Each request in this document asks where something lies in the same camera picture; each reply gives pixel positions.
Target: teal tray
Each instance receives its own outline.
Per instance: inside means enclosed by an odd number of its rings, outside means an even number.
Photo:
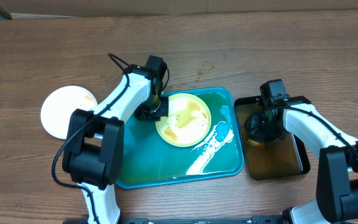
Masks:
[[[175,147],[155,122],[129,118],[124,130],[124,162],[117,185],[124,189],[175,184],[238,174],[244,166],[241,139],[230,93],[220,87],[166,93],[200,97],[211,111],[208,135],[190,147]]]

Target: black cable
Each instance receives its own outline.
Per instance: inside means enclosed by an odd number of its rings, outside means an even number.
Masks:
[[[278,107],[271,107],[271,108],[267,108],[261,111],[258,111],[254,114],[252,114],[251,116],[249,116],[246,121],[245,124],[247,124],[249,122],[249,120],[251,119],[251,117],[253,117],[254,115],[257,114],[261,114],[261,113],[265,113],[268,110],[294,110],[294,111],[299,111],[302,113],[305,113],[309,116],[311,116],[314,119],[317,119],[321,124],[323,124],[338,140],[340,140],[352,153],[354,156],[356,156],[357,160],[358,160],[358,153],[357,151],[354,149],[354,147],[352,145],[350,145],[342,136],[340,133],[337,133],[333,127],[331,127],[331,125],[329,125],[327,122],[325,122],[325,120],[323,120],[322,118],[320,118],[319,116],[313,114],[312,111],[305,111],[303,109],[299,109],[299,108],[294,108],[292,106],[278,106]]]
[[[165,84],[164,84],[164,87],[162,87],[162,90],[161,91],[164,91],[164,89],[167,87],[167,84],[168,84],[168,81],[169,81],[169,69],[168,69],[168,67],[167,67],[167,72],[168,72],[168,77],[167,77],[167,81],[165,82]]]
[[[127,78],[127,83],[125,84],[125,87],[124,89],[117,95],[117,97],[112,100],[111,103],[107,104],[106,107],[103,108],[103,110],[101,110],[99,113],[95,114],[91,119],[89,119],[86,123],[84,123],[70,138],[68,138],[65,143],[60,147],[59,151],[56,153],[56,156],[55,158],[53,159],[53,162],[52,162],[52,178],[54,179],[54,181],[58,184],[58,185],[61,185],[63,187],[68,187],[68,188],[73,188],[73,189],[81,189],[81,190],[84,190],[86,191],[86,193],[88,193],[88,197],[89,199],[91,200],[91,208],[92,208],[92,214],[93,214],[93,218],[94,218],[94,221],[97,223],[97,224],[100,224],[99,222],[99,218],[98,216],[96,216],[96,209],[95,209],[95,206],[94,206],[94,200],[93,200],[93,195],[92,195],[92,192],[90,191],[90,189],[84,187],[84,186],[80,186],[80,185],[74,185],[74,184],[67,184],[67,183],[63,183],[61,182],[60,180],[57,179],[57,176],[56,176],[56,164],[57,164],[57,161],[60,157],[60,155],[62,154],[62,152],[64,151],[64,149],[66,148],[67,144],[75,137],[78,135],[78,133],[82,132],[82,130],[84,130],[85,128],[88,128],[89,125],[94,122],[97,118],[99,118],[103,113],[105,113],[108,109],[110,109],[110,107],[112,107],[113,104],[115,104],[119,99],[120,97],[123,96],[123,94],[125,93],[125,91],[128,89],[129,87],[129,76],[128,74],[124,71],[124,68],[121,66],[121,64],[119,64],[117,62],[116,59],[118,59],[120,62],[126,64],[126,65],[129,65],[128,63],[126,63],[125,61],[123,61],[122,59],[120,59],[119,57],[113,55],[113,54],[109,54],[111,60],[113,60],[113,62],[115,64],[117,64],[120,69],[124,72],[124,75],[126,76]]]

